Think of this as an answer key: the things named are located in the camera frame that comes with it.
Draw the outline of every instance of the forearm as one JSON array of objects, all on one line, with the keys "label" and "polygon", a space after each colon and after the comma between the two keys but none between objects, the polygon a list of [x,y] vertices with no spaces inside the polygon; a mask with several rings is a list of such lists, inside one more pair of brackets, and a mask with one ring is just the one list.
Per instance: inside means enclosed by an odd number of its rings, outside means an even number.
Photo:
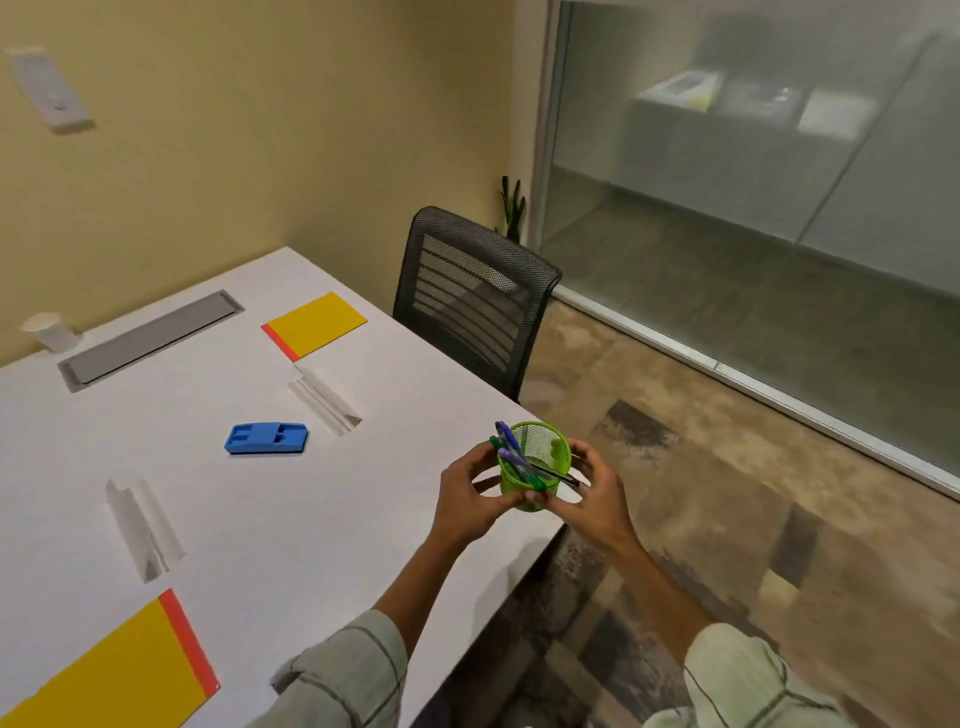
[{"label": "forearm", "polygon": [[610,561],[626,582],[640,613],[653,623],[682,665],[697,635],[716,620],[657,565],[639,542],[618,549]]},{"label": "forearm", "polygon": [[420,639],[446,576],[462,547],[434,535],[427,537],[373,609],[382,612],[396,625],[409,659]]}]

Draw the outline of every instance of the hand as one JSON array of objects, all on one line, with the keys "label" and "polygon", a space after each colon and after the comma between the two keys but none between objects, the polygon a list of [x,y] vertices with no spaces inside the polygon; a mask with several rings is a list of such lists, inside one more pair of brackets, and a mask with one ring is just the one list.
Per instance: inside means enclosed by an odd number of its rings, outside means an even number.
[{"label": "hand", "polygon": [[527,491],[527,500],[560,516],[564,523],[608,557],[630,553],[640,541],[630,522],[623,481],[590,443],[570,440],[570,449],[575,456],[574,465],[590,480],[590,485],[581,484],[577,489],[582,500],[568,503],[545,491]]},{"label": "hand", "polygon": [[523,502],[523,493],[505,496],[480,494],[499,484],[500,476],[474,483],[473,478],[496,465],[496,452],[489,442],[454,460],[440,476],[440,496],[428,541],[464,549],[479,539],[500,516]]}]

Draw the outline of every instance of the yellow folder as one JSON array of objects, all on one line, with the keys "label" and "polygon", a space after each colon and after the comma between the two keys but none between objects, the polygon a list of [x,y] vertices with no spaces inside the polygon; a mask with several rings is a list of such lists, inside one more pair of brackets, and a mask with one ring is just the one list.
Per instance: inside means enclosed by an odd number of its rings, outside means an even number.
[{"label": "yellow folder", "polygon": [[261,328],[291,361],[297,361],[366,323],[353,306],[331,291]]},{"label": "yellow folder", "polygon": [[0,728],[177,728],[219,689],[168,589],[0,717]]}]

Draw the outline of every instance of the chair backrest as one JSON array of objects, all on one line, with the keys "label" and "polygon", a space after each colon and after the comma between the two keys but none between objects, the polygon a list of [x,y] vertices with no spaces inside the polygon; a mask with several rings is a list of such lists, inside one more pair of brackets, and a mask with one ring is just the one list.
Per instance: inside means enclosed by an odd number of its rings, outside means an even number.
[{"label": "chair backrest", "polygon": [[560,270],[436,207],[414,217],[394,318],[516,400]]}]

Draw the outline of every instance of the sleeve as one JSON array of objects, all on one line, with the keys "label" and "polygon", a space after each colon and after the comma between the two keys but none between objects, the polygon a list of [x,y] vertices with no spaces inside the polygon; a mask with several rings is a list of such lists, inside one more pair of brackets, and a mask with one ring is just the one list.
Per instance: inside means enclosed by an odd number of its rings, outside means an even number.
[{"label": "sleeve", "polygon": [[403,638],[370,610],[283,665],[271,681],[279,698],[249,728],[391,728],[406,674]]},{"label": "sleeve", "polygon": [[729,624],[697,635],[684,680],[700,728],[853,728],[836,701],[808,687],[769,644]]}]

